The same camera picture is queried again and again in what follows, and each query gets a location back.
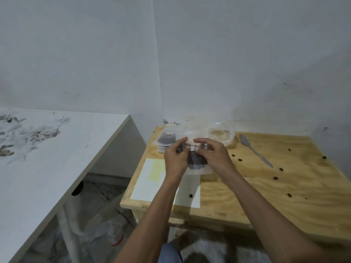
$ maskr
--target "table leg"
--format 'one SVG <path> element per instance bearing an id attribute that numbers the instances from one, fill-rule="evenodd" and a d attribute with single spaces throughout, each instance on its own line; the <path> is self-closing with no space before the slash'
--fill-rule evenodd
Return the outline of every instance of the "table leg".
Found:
<path id="1" fill-rule="evenodd" d="M 80 263 L 79 240 L 68 225 L 64 207 L 59 209 L 56 216 L 72 263 Z"/>

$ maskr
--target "wood grain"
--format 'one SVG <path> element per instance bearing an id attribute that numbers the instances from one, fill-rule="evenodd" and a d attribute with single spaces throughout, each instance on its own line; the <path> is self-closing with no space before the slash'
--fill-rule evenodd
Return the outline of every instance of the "wood grain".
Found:
<path id="1" fill-rule="evenodd" d="M 123 196 L 123 208 L 146 211 L 150 205 L 130 196 L 145 159 L 164 158 L 157 152 L 157 146 L 152 145 L 162 129 L 155 129 Z M 250 148 L 239 143 L 241 133 L 236 133 L 227 149 L 243 177 L 315 240 L 351 243 L 351 183 L 323 158 L 311 138 L 245 132 L 252 147 L 273 164 L 274 168 L 270 168 Z M 228 228 L 252 230 L 234 193 L 216 174 L 201 176 L 200 208 L 173 206 L 170 221 L 174 219 L 200 228 L 208 228 L 204 225 L 209 222 L 226 231 Z"/>

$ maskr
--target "person's right hand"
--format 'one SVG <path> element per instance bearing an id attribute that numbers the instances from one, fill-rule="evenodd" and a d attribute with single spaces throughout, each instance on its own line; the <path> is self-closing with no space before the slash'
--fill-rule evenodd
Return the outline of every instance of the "person's right hand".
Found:
<path id="1" fill-rule="evenodd" d="M 198 147 L 195 147 L 195 151 L 197 154 L 203 156 L 207 160 L 210 167 L 220 176 L 224 176 L 235 170 L 234 164 L 229 157 L 228 150 L 221 142 L 214 141 L 209 138 L 195 138 L 194 142 L 206 143 L 207 145 L 213 147 L 213 151 Z"/>

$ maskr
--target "hand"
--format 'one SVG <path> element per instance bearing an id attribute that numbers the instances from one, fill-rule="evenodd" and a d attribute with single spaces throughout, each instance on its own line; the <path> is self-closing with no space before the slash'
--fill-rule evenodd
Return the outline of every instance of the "hand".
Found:
<path id="1" fill-rule="evenodd" d="M 188 137 L 177 140 L 165 152 L 166 177 L 165 182 L 176 183 L 179 186 L 183 174 L 188 167 L 189 148 L 185 148 L 181 153 L 177 153 L 177 148 L 181 146 Z"/>
<path id="2" fill-rule="evenodd" d="M 212 150 L 201 149 L 195 147 L 197 154 L 203 156 L 210 167 L 221 177 L 235 170 L 234 164 L 229 157 L 228 150 L 218 141 L 209 138 L 195 138 L 195 143 L 206 143 L 213 147 Z"/>

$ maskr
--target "person's left hand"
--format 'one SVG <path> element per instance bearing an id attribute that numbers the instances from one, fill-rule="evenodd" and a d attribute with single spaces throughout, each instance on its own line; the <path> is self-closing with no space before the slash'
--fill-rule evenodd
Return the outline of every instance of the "person's left hand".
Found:
<path id="1" fill-rule="evenodd" d="M 165 152 L 166 177 L 165 182 L 180 184 L 183 174 L 188 167 L 189 148 L 185 148 L 181 153 L 177 153 L 177 148 L 182 145 L 188 137 L 183 137 L 173 143 Z"/>

